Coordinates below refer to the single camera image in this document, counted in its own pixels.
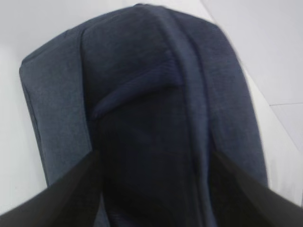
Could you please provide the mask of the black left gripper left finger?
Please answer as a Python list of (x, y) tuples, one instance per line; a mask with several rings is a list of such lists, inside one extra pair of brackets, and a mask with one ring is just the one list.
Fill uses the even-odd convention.
[(99, 152), (86, 155), (37, 196), (0, 217), (2, 227), (92, 227), (99, 207)]

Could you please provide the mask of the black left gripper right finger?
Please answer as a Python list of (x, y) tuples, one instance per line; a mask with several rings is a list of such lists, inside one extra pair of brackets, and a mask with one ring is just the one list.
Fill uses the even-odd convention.
[(220, 227), (301, 227), (303, 209), (260, 184), (227, 156), (211, 154), (212, 205)]

